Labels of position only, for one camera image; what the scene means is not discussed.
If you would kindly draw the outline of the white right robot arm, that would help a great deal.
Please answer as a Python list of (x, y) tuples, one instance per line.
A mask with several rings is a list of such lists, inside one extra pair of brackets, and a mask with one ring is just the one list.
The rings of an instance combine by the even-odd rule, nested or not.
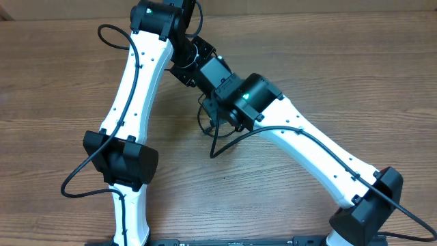
[(221, 57), (198, 68), (196, 84), (215, 127), (231, 124), (240, 136), (271, 141), (329, 192), (339, 210), (325, 245), (370, 245), (397, 208), (403, 178), (388, 167), (378, 170), (356, 158), (308, 121), (282, 91), (260, 74), (241, 79)]

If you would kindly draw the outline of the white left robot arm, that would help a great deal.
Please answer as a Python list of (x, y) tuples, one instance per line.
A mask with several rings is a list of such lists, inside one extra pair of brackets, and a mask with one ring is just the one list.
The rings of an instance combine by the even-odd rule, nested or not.
[(108, 245), (146, 245), (150, 228), (145, 215), (147, 185), (158, 165), (158, 152), (146, 146), (147, 126), (167, 64), (188, 68), (199, 57), (187, 27), (198, 1), (140, 1), (132, 8), (129, 57), (110, 112), (97, 133), (87, 131), (83, 146), (108, 184), (116, 229)]

